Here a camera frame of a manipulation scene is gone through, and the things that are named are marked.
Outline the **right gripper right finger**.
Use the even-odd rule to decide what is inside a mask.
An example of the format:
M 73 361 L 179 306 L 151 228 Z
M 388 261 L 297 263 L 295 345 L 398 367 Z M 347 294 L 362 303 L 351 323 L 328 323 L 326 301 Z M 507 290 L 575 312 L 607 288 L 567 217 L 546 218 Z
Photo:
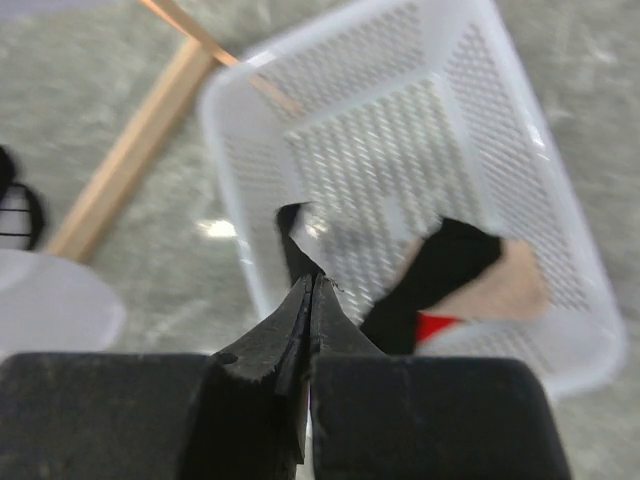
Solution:
M 310 317 L 310 354 L 320 357 L 386 358 L 344 313 L 330 280 L 314 279 Z

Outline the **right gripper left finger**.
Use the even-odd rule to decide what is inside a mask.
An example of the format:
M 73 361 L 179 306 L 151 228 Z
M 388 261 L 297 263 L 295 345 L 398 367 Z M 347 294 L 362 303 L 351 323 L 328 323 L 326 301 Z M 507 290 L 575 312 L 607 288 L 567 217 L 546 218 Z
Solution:
M 229 446 L 254 442 L 304 462 L 312 290 L 311 276 L 297 280 L 274 312 L 216 355 L 227 362 L 213 413 Z

